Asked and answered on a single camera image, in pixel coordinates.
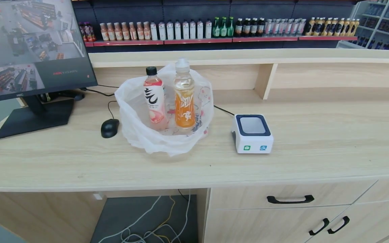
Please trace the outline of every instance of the yellow cable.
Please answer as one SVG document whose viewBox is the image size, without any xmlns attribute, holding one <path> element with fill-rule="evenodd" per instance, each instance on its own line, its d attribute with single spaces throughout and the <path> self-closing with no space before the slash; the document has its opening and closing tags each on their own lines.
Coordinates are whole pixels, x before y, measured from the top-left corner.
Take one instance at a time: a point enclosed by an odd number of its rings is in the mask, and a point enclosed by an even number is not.
<svg viewBox="0 0 389 243">
<path fill-rule="evenodd" d="M 170 240 L 168 237 L 164 236 L 164 235 L 156 235 L 153 233 L 153 235 L 157 236 L 157 237 L 163 237 L 163 238 L 166 238 L 166 240 L 168 240 L 168 243 L 170 243 Z"/>
<path fill-rule="evenodd" d="M 170 217 L 172 216 L 172 210 L 173 210 L 173 206 L 175 206 L 175 200 L 173 200 L 172 196 L 169 196 L 170 200 L 172 200 L 173 204 L 172 204 L 172 207 L 170 208 L 170 212 L 169 212 L 169 217 L 167 218 L 167 220 L 165 220 L 163 223 L 161 223 L 159 226 L 157 226 L 157 228 L 155 230 L 157 230 L 160 226 L 164 225 L 169 219 Z M 164 236 L 164 235 L 156 235 L 154 234 L 155 236 L 157 237 L 163 237 L 163 238 L 166 238 L 166 240 L 168 240 L 168 243 L 170 243 L 170 240 L 168 237 Z"/>
</svg>

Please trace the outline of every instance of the red shelf edge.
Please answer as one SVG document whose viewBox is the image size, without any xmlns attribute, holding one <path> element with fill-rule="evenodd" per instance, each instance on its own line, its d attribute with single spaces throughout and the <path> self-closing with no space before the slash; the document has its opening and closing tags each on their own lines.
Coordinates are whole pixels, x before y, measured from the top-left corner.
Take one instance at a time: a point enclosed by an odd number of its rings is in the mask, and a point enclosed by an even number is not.
<svg viewBox="0 0 389 243">
<path fill-rule="evenodd" d="M 251 43 L 251 42 L 285 42 L 296 41 L 297 36 L 279 36 L 279 37 L 235 37 L 234 43 Z"/>
<path fill-rule="evenodd" d="M 313 41 L 354 41 L 358 40 L 357 36 L 300 36 L 298 37 L 299 40 L 302 41 L 308 41 L 308 40 L 313 40 Z"/>
<path fill-rule="evenodd" d="M 114 40 L 111 42 L 98 41 L 94 46 L 143 46 L 143 45 L 163 45 L 163 40 Z"/>
<path fill-rule="evenodd" d="M 196 44 L 196 43 L 231 43 L 232 38 L 209 38 L 189 40 L 165 40 L 166 44 Z"/>
</svg>

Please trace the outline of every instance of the monitor screen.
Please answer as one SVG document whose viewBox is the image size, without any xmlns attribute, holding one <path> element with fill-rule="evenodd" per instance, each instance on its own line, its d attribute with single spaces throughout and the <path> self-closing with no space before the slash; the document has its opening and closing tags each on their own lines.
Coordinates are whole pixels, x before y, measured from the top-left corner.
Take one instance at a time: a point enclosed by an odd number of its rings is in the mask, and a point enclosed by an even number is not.
<svg viewBox="0 0 389 243">
<path fill-rule="evenodd" d="M 0 1 L 0 100 L 95 85 L 70 0 Z"/>
</svg>

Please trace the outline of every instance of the drawer handle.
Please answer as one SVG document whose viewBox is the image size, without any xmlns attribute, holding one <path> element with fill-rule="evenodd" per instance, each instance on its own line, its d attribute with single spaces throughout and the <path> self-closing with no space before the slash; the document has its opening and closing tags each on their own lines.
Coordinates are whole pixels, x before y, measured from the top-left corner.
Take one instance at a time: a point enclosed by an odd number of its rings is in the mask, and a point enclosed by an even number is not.
<svg viewBox="0 0 389 243">
<path fill-rule="evenodd" d="M 306 199 L 305 200 L 300 200 L 300 201 L 279 201 L 274 196 L 268 196 L 267 200 L 268 200 L 268 202 L 274 203 L 274 204 L 310 203 L 310 202 L 315 200 L 315 198 L 312 195 L 305 195 L 304 197 Z"/>
<path fill-rule="evenodd" d="M 329 220 L 327 218 L 324 218 L 322 221 L 324 222 L 324 226 L 320 230 L 318 230 L 316 233 L 313 231 L 309 231 L 310 235 L 317 235 L 319 232 L 321 232 L 324 228 L 326 228 L 329 225 Z"/>
<path fill-rule="evenodd" d="M 333 231 L 332 229 L 329 229 L 329 230 L 328 230 L 328 233 L 329 233 L 329 234 L 335 234 L 335 233 L 337 233 L 337 231 L 341 230 L 341 228 L 343 228 L 344 226 L 346 226 L 346 225 L 349 223 L 349 221 L 351 221 L 351 220 L 349 219 L 349 217 L 345 216 L 345 217 L 343 217 L 343 221 L 344 221 L 344 223 L 343 223 L 342 226 L 340 226 L 340 228 L 338 228 L 336 231 Z"/>
</svg>

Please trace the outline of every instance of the black bottle cap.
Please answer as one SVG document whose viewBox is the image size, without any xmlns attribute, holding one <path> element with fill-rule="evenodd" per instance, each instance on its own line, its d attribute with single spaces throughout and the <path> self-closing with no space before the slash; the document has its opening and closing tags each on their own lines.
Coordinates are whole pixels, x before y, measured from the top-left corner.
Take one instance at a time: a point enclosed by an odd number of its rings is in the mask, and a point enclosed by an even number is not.
<svg viewBox="0 0 389 243">
<path fill-rule="evenodd" d="M 149 66 L 149 67 L 147 67 L 147 75 L 148 75 L 148 76 L 157 75 L 157 68 L 156 68 L 155 66 Z"/>
</svg>

